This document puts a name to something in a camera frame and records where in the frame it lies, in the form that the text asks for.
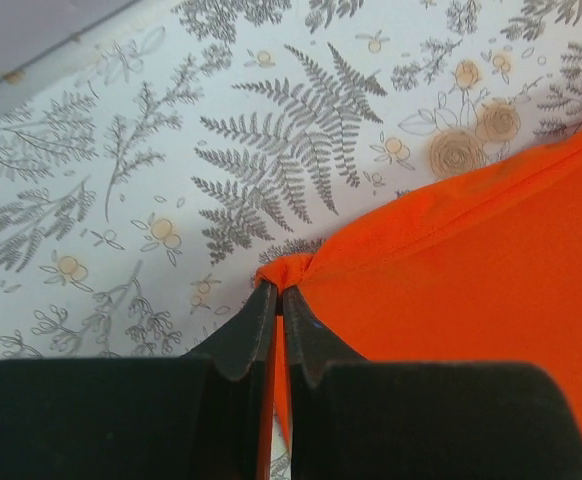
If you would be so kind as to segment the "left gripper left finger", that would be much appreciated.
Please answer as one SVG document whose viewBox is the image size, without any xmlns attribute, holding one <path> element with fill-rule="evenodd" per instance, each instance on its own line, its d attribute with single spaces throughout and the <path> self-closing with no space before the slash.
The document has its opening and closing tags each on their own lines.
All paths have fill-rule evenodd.
<svg viewBox="0 0 582 480">
<path fill-rule="evenodd" d="M 268 478 L 276 304 L 180 357 L 0 361 L 0 479 Z"/>
</svg>

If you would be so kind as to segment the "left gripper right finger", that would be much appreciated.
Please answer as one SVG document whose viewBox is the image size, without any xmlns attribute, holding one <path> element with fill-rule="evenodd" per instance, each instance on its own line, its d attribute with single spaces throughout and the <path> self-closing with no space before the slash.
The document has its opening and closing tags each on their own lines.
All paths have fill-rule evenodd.
<svg viewBox="0 0 582 480">
<path fill-rule="evenodd" d="M 368 360 L 282 300 L 295 479 L 582 479 L 558 385 L 513 362 Z"/>
</svg>

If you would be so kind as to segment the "orange t shirt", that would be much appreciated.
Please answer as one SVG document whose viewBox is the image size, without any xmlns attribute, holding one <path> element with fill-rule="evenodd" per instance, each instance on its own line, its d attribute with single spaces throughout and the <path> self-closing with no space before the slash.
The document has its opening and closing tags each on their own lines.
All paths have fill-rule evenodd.
<svg viewBox="0 0 582 480">
<path fill-rule="evenodd" d="M 418 190 L 261 267 L 368 359 L 526 361 L 582 431 L 582 131 Z"/>
</svg>

